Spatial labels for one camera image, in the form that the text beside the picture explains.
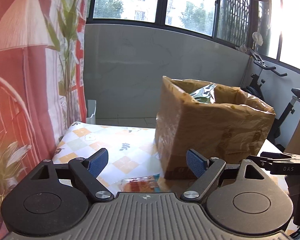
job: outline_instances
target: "white wall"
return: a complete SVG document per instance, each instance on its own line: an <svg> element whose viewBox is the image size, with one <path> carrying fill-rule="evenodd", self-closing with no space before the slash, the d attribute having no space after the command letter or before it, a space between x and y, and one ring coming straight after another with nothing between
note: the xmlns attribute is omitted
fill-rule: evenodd
<svg viewBox="0 0 300 240"><path fill-rule="evenodd" d="M286 77L279 77L274 74L272 71L262 71L260 79L264 79L266 81L265 84L262 85L261 90L263 96L265 98L266 103L271 105L277 116L279 118L287 104L291 101L293 93L291 92L292 88L300 88L300 74L284 68L282 66L278 66L271 62L266 62L268 66L276 66L277 71L279 73L287 73ZM260 73L261 68L251 64L247 76L245 79L245 86L249 85L251 82L250 75L252 73ZM299 123L300 120L300 104L295 104L295 113L289 114L287 119L281 126L281 135L276 139L277 144L282 144L286 147Z"/></svg>
<svg viewBox="0 0 300 240"><path fill-rule="evenodd" d="M239 86L248 56L202 38L129 25L86 25L84 89L97 118L155 117L162 76Z"/></svg>

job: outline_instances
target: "bike handlebar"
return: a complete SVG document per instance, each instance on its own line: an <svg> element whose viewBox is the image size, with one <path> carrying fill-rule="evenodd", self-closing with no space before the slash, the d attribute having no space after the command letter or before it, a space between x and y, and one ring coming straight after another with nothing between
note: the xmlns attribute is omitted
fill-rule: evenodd
<svg viewBox="0 0 300 240"><path fill-rule="evenodd" d="M266 66L264 63L262 63L262 62L259 62L259 61L254 61L254 63L257 65L257 66L259 66L259 67L261 67L262 69L264 69L264 70L275 70L276 69L276 67L275 66L273 66L273 67L268 67L268 66Z"/></svg>
<svg viewBox="0 0 300 240"><path fill-rule="evenodd" d="M269 66L265 65L263 62L260 62L260 61L257 61L257 60L255 60L254 63L255 63L257 66L259 66L259 67L261 67L262 69L264 69L264 70L271 70L273 73L275 73L275 74L276 74L277 76L279 76L279 77L286 77L286 76L288 76L287 73L280 74L279 72L275 71L275 69L276 69L275 66L269 67Z"/></svg>
<svg viewBox="0 0 300 240"><path fill-rule="evenodd" d="M288 76L288 74L287 73L283 73L283 74L280 74L280 73L278 73L277 71L275 71L275 70L271 70L273 73L275 73L276 75L278 75L279 77L286 77L286 76Z"/></svg>

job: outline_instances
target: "metal screw cap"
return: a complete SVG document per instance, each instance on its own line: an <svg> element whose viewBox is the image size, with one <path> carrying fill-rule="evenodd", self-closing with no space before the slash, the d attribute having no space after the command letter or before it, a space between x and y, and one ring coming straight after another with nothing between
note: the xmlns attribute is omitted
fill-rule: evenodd
<svg viewBox="0 0 300 240"><path fill-rule="evenodd" d="M186 198L197 198L199 197L199 193L194 190L189 190L183 193Z"/></svg>
<svg viewBox="0 0 300 240"><path fill-rule="evenodd" d="M100 199L105 199L105 198L110 198L111 193L109 191L101 190L98 191L95 196Z"/></svg>

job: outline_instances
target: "white trash bin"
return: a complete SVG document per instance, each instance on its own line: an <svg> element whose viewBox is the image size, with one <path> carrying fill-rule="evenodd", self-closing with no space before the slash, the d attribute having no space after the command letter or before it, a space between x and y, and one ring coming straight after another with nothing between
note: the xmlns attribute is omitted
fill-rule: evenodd
<svg viewBox="0 0 300 240"><path fill-rule="evenodd" d="M86 106L87 106L86 123L96 124L97 101L96 100L86 100Z"/></svg>

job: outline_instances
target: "exercise bike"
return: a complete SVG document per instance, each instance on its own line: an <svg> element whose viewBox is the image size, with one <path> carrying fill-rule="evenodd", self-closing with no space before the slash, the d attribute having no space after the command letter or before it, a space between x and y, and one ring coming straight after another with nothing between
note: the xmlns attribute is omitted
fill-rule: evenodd
<svg viewBox="0 0 300 240"><path fill-rule="evenodd" d="M279 77L285 77L288 75L287 73L284 73L284 74L278 73L276 71L275 66L269 67L269 66L265 65L265 62L261 58L261 56L257 52L253 51L252 49L249 49L249 52L250 52L251 56L254 58L254 63L261 68L261 72L263 70L271 70ZM265 83L265 80L261 79L261 84L258 84L258 80L261 75L261 72L259 75L252 74L251 75L252 81L251 81L250 85L245 88L241 88L241 89L243 91L261 99L262 101L265 101L262 91L261 91L261 86L262 86L262 84ZM282 152L285 151L285 148L281 144L276 144L275 139L278 138L281 134L280 126L282 125L284 120L286 120L286 118L288 117L288 115L290 113L293 114L295 112L295 110L293 109L295 102L298 101L300 103L300 89L293 88L293 89L291 89L291 92L294 94L294 96L292 96L292 100L288 103L287 107L285 108L285 110L283 111L283 113L281 114L279 119L277 119L277 118L274 119L274 123L273 123L273 125L270 129L270 132L268 134L268 137L267 137L267 139Z"/></svg>
<svg viewBox="0 0 300 240"><path fill-rule="evenodd" d="M267 137L267 139L282 152L285 151L285 148L281 144L276 144L275 139L281 135L280 126L284 120L286 120L290 113L294 114L295 110L293 109L293 106L295 102L298 101L300 103L300 88L293 88L291 89L291 92L294 94L294 96L292 96L292 100L288 103L286 109L283 111L279 119L274 119L274 123Z"/></svg>
<svg viewBox="0 0 300 240"><path fill-rule="evenodd" d="M266 81L264 79L261 79L261 84L258 84L258 81L259 81L259 78L260 78L260 75L261 75L262 71L263 70L271 70L273 73L275 73L279 77L286 77L288 74L287 73L280 74L276 71L275 66L269 67L269 66L265 65L265 61L253 49L249 48L249 53L254 59L253 63L256 64L257 66L259 66L261 68L261 71L260 71L259 75L252 74L251 75L252 81L251 81L250 85L248 85L245 88L241 88L241 89L244 92L247 92L247 93L249 93L251 95L254 95L255 97L261 99L262 101L265 101L265 99L263 97L263 94L262 94L262 91L261 91L261 86Z"/></svg>

